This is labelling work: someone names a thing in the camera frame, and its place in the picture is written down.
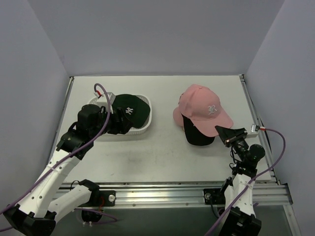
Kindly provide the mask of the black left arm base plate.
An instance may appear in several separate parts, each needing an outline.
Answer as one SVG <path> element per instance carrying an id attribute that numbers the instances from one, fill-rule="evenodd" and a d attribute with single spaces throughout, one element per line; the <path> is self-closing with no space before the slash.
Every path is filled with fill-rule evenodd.
<path id="1" fill-rule="evenodd" d="M 82 204 L 82 207 L 113 207 L 116 201 L 116 191 L 97 190 L 93 191 L 90 199 Z"/>

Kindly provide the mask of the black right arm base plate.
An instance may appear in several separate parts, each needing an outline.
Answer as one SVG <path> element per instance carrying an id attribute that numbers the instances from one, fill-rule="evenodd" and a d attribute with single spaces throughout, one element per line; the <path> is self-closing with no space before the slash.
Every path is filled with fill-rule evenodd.
<path id="1" fill-rule="evenodd" d="M 204 203 L 210 205 L 224 205 L 225 196 L 220 188 L 205 188 L 203 189 Z"/>

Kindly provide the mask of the white perforated plastic basket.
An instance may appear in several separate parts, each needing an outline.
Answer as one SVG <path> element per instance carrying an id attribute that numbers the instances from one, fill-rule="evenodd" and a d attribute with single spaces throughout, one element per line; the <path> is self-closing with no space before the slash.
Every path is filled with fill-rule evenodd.
<path id="1" fill-rule="evenodd" d="M 144 96 L 144 95 L 137 94 L 135 96 L 137 96 L 140 99 L 142 99 L 143 101 L 145 101 L 150 106 L 151 111 L 150 111 L 150 115 L 147 118 L 147 120 L 146 120 L 145 124 L 143 125 L 143 127 L 141 127 L 141 128 L 134 128 L 134 127 L 132 127 L 129 130 L 129 132 L 126 133 L 126 135 L 140 135 L 140 134 L 143 134 L 147 130 L 147 128 L 150 126 L 151 121 L 152 121 L 152 105 L 151 105 L 150 99 L 148 97 Z"/>

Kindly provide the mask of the black baseball cap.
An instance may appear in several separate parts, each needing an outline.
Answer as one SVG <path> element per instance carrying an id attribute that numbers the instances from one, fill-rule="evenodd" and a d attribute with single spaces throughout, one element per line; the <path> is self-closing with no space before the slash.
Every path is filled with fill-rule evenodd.
<path id="1" fill-rule="evenodd" d="M 186 136 L 186 140 L 189 144 L 193 146 L 208 146 L 212 144 L 215 140 L 215 137 L 208 137 L 202 134 L 192 123 L 192 121 L 182 115 L 183 117 L 183 129 Z"/>

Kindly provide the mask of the dark green baseball cap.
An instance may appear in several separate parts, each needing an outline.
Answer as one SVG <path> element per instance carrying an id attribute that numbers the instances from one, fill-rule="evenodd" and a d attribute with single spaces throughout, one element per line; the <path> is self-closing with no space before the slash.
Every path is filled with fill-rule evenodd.
<path id="1" fill-rule="evenodd" d="M 119 94 L 112 104 L 113 108 L 121 108 L 134 128 L 141 128 L 150 115 L 150 106 L 132 94 Z"/>

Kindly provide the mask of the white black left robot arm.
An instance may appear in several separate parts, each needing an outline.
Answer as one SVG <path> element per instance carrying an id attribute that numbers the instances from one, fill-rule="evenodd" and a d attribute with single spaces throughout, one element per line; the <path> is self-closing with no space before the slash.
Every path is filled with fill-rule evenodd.
<path id="1" fill-rule="evenodd" d="M 54 200 L 68 174 L 94 146 L 101 135 L 126 134 L 133 124 L 122 108 L 113 111 L 97 105 L 84 105 L 77 121 L 64 133 L 52 158 L 35 184 L 1 214 L 12 228 L 26 236 L 49 236 L 56 224 L 81 205 L 96 206 L 101 195 L 99 185 L 84 179 L 68 193 Z"/>

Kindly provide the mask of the plain pink baseball cap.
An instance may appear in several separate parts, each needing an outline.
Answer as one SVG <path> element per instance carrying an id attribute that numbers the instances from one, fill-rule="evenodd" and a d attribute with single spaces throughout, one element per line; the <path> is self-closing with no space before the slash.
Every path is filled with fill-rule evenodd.
<path id="1" fill-rule="evenodd" d="M 173 120 L 177 126 L 180 126 L 180 127 L 184 126 L 183 116 L 180 112 L 179 104 L 177 105 L 177 107 L 173 111 Z"/>

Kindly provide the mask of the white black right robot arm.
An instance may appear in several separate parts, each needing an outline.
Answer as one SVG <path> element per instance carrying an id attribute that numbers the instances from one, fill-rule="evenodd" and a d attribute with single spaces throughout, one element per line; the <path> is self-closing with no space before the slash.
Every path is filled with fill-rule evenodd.
<path id="1" fill-rule="evenodd" d="M 254 177 L 257 164 L 265 156 L 265 149 L 259 144 L 249 146 L 246 142 L 246 129 L 231 129 L 215 126 L 215 129 L 231 154 L 237 155 L 232 176 L 227 178 L 218 191 L 219 198 L 225 203 L 226 213 L 221 214 L 218 235 L 220 236 L 256 236 L 261 230 L 261 221 L 257 219 L 253 207 Z"/>

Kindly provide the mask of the pink cap with white logo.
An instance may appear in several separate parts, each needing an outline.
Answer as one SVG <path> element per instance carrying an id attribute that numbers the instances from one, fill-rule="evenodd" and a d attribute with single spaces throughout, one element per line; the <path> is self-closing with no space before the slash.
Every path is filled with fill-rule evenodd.
<path id="1" fill-rule="evenodd" d="M 233 126 L 233 120 L 223 109 L 219 97 L 208 87 L 191 85 L 181 94 L 178 104 L 181 114 L 205 136 L 217 136 L 216 125 Z"/>

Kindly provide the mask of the aluminium mounting rail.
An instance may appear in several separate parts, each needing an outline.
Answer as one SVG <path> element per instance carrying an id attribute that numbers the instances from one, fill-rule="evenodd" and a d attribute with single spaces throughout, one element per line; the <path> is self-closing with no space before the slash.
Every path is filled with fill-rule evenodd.
<path id="1" fill-rule="evenodd" d="M 115 209 L 205 207 L 204 190 L 219 189 L 221 185 L 221 182 L 99 184 L 103 191 L 115 191 Z M 288 185 L 276 182 L 257 182 L 253 202 L 259 206 L 293 204 Z"/>

